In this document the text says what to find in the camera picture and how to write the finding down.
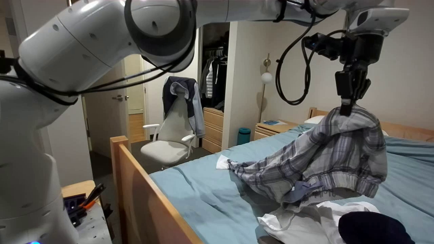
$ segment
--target wooden headboard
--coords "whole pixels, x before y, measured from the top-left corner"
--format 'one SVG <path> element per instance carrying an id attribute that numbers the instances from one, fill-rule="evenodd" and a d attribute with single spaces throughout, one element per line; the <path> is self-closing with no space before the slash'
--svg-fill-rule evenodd
<path id="1" fill-rule="evenodd" d="M 310 109 L 309 118 L 325 116 L 328 111 L 318 110 L 316 107 Z M 390 137 L 398 137 L 412 141 L 428 141 L 434 143 L 434 130 L 412 128 L 405 125 L 389 124 L 381 121 L 381 129 L 386 132 Z"/>

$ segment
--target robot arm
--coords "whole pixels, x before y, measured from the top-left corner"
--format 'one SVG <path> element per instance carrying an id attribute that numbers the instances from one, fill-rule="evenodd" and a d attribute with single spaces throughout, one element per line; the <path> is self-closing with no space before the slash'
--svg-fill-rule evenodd
<path id="1" fill-rule="evenodd" d="M 132 53 L 154 67 L 188 67 L 195 29 L 211 22 L 290 21 L 307 25 L 339 10 L 354 13 L 379 0 L 92 0 L 63 10 L 19 49 L 19 64 L 35 83 L 84 91 Z"/>
<path id="2" fill-rule="evenodd" d="M 397 8 L 366 10 L 378 2 L 82 0 L 66 8 L 20 45 L 17 61 L 2 59 L 0 53 L 0 72 L 6 74 L 13 65 L 17 76 L 0 76 L 0 80 L 19 83 L 0 83 L 0 133 L 4 136 L 0 139 L 0 193 L 4 193 L 0 196 L 0 243 L 40 239 L 44 244 L 80 243 L 62 210 L 55 162 L 33 145 L 35 132 L 66 109 L 55 98 L 73 102 L 118 61 L 134 53 L 160 69 L 180 71 L 191 61 L 195 29 L 206 23 L 287 21 L 311 25 L 311 17 L 320 22 L 347 10 L 354 15 L 347 19 L 354 22 L 347 23 L 343 38 L 314 36 L 303 42 L 322 56 L 340 57 L 344 71 L 336 75 L 337 93 L 351 105 L 362 94 L 358 84 L 366 83 L 367 65 L 377 61 L 383 36 L 408 15 Z M 21 140 L 9 140 L 16 133 Z M 32 175 L 17 178 L 23 168 Z"/>

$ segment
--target wooden bed frame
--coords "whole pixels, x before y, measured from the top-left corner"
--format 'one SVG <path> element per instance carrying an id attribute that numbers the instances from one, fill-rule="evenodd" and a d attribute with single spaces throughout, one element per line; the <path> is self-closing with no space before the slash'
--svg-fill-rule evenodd
<path id="1" fill-rule="evenodd" d="M 309 118 L 324 114 L 326 111 L 310 109 Z M 381 125 L 382 130 L 390 136 L 434 143 L 434 130 L 386 122 Z M 109 139 L 109 143 L 122 243 L 202 243 L 130 154 L 127 139 L 113 137 Z"/>
<path id="2" fill-rule="evenodd" d="M 326 111 L 318 110 L 316 107 L 310 109 L 309 118 L 317 117 L 317 116 L 325 116 Z M 434 130 L 420 129 L 420 128 L 412 128 L 405 125 L 397 125 L 397 124 L 389 124 L 385 121 L 381 121 L 381 129 L 386 132 L 390 137 L 398 137 L 412 141 L 428 141 L 434 143 Z"/>

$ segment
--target clothes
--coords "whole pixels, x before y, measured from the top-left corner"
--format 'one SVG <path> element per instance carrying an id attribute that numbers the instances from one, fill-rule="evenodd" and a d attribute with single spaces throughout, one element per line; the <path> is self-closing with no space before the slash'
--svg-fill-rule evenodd
<path id="1" fill-rule="evenodd" d="M 202 105 L 199 98 L 199 88 L 193 79 L 176 78 L 176 76 L 170 76 L 166 79 L 162 87 L 164 118 L 166 117 L 166 113 L 170 110 L 172 105 L 177 98 L 176 90 L 181 90 L 184 93 L 188 121 L 193 135 L 198 137 L 203 137 L 204 135 L 203 111 L 202 111 Z"/>
<path id="2" fill-rule="evenodd" d="M 227 170 L 227 168 L 229 168 L 227 158 L 219 155 L 219 158 L 217 159 L 217 166 L 215 166 L 215 168 L 217 168 L 217 170 Z"/>
<path id="3" fill-rule="evenodd" d="M 200 78 L 200 97 L 202 105 L 206 107 L 215 107 L 225 101 L 226 91 L 226 59 L 211 57 Z"/>
<path id="4" fill-rule="evenodd" d="M 317 206 L 278 209 L 259 217 L 257 221 L 274 239 L 284 244 L 344 244 L 337 223 L 351 212 L 374 212 L 378 209 L 367 202 L 336 205 L 324 202 Z"/>
<path id="5" fill-rule="evenodd" d="M 290 193 L 284 194 L 284 202 L 290 205 L 299 205 L 303 197 L 311 194 L 311 187 L 306 182 L 297 182 Z"/>
<path id="6" fill-rule="evenodd" d="M 356 196 L 374 197 L 386 178 L 385 143 L 378 120 L 355 106 L 349 117 L 333 109 L 316 128 L 269 158 L 229 170 L 255 193 L 278 204 L 297 182 L 310 193 L 301 206 Z"/>
<path id="7" fill-rule="evenodd" d="M 378 213 L 348 213 L 339 221 L 347 244 L 413 244 L 402 224 Z"/>

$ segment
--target floor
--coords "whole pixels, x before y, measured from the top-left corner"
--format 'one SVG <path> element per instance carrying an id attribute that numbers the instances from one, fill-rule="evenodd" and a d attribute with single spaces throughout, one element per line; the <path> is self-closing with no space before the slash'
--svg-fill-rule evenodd
<path id="1" fill-rule="evenodd" d="M 150 166 L 149 163 L 141 159 L 139 149 L 142 145 L 145 145 L 145 143 L 131 144 L 132 156 L 138 160 L 138 163 L 142 164 L 143 170 L 147 174 L 161 171 L 161 167 Z M 203 148 L 193 148 L 188 162 L 199 158 L 204 158 L 207 155 L 210 154 Z M 120 233 L 119 233 L 118 200 L 116 200 L 115 186 L 112 182 L 111 160 L 108 158 L 104 158 L 96 154 L 92 155 L 90 160 L 92 160 L 93 179 L 96 185 L 103 183 L 105 186 L 105 190 L 100 196 L 100 201 L 101 204 L 109 204 L 112 209 L 112 215 L 107 219 L 107 225 L 112 238 L 112 243 L 120 244 L 122 242 L 120 242 Z"/>

